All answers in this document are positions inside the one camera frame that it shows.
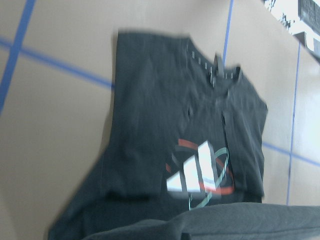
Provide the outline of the black printed t-shirt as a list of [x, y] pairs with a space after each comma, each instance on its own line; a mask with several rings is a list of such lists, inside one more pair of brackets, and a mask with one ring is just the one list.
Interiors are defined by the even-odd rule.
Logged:
[[263, 204], [266, 103], [189, 37], [121, 31], [109, 144], [50, 240], [317, 240], [318, 206]]

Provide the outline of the blue tape line crosswise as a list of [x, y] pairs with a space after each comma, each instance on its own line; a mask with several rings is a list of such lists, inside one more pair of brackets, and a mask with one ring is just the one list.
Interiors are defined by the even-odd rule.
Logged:
[[111, 79], [105, 78], [96, 73], [89, 72], [83, 68], [72, 65], [60, 59], [54, 58], [50, 55], [41, 53], [30, 47], [22, 46], [19, 50], [19, 54], [33, 61], [48, 65], [51, 68], [56, 68], [60, 71], [67, 72], [79, 78], [85, 79], [88, 82], [101, 85], [104, 88], [114, 89], [115, 87]]

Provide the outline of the blue centre tape line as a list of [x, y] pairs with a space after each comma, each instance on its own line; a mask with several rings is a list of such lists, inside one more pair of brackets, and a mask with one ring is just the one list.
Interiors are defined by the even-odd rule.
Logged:
[[225, 30], [223, 55], [222, 55], [222, 62], [224, 65], [226, 64], [227, 54], [228, 54], [228, 43], [229, 43], [229, 35], [230, 35], [230, 29], [231, 29], [233, 6], [234, 6], [234, 0], [230, 0], [229, 9], [228, 9], [228, 16], [227, 16], [227, 23], [226, 23], [226, 30]]

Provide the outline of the blue tape line lengthwise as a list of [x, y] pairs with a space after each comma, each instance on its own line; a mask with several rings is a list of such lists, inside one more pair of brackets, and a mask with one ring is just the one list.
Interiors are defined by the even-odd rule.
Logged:
[[25, 2], [21, 18], [17, 26], [17, 30], [15, 32], [13, 43], [9, 45], [9, 55], [0, 81], [0, 113], [2, 113], [5, 106], [6, 97], [9, 92], [13, 73], [16, 68], [18, 57], [30, 23], [35, 3], [35, 0], [27, 0]]

